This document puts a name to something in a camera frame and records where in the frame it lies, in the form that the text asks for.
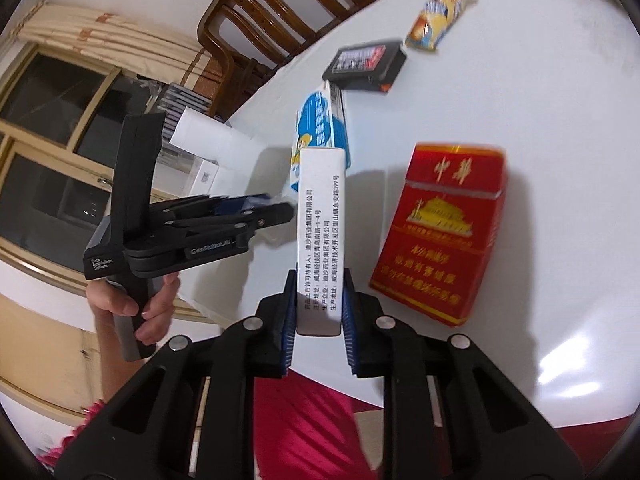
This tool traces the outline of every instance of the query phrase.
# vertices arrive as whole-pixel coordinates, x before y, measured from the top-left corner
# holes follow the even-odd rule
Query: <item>fingernail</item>
[[[132,301],[128,301],[122,311],[122,313],[125,316],[135,316],[137,312],[138,312],[138,306]]]

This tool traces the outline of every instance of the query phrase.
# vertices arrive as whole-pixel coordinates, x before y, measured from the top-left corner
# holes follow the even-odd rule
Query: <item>zhonghua cigarette pack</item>
[[[463,324],[497,235],[506,179],[500,149],[418,144],[372,288],[449,326]]]
[[[427,0],[406,37],[414,48],[434,50],[449,27],[465,10],[469,0]]]

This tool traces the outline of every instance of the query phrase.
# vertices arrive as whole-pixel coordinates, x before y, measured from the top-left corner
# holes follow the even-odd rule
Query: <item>finger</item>
[[[168,310],[173,313],[174,299],[180,288],[180,279],[177,273],[164,277],[164,285],[158,293],[152,297],[142,310],[143,319],[153,319],[164,314]]]
[[[139,310],[135,301],[106,280],[89,282],[86,298],[92,307],[113,312],[118,316],[135,316]]]
[[[151,345],[160,341],[169,332],[171,326],[172,312],[164,312],[153,319],[145,321],[136,330],[136,339],[145,345]]]

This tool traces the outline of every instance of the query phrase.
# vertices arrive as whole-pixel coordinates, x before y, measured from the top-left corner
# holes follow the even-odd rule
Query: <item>red clothing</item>
[[[254,448],[263,480],[376,480],[353,416],[363,403],[295,372],[282,380],[256,379],[254,399]],[[84,423],[39,460],[54,467],[103,406],[96,402]]]

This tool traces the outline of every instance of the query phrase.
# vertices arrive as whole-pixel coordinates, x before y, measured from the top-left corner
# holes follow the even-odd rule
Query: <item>snack package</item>
[[[298,111],[289,173],[290,187],[296,192],[300,179],[302,148],[341,148],[346,152],[346,168],[351,165],[342,92],[333,83],[323,81]]]
[[[467,3],[468,0],[428,0],[405,43],[414,48],[435,50]]]
[[[418,144],[370,286],[462,325],[491,256],[506,180],[497,148]]]

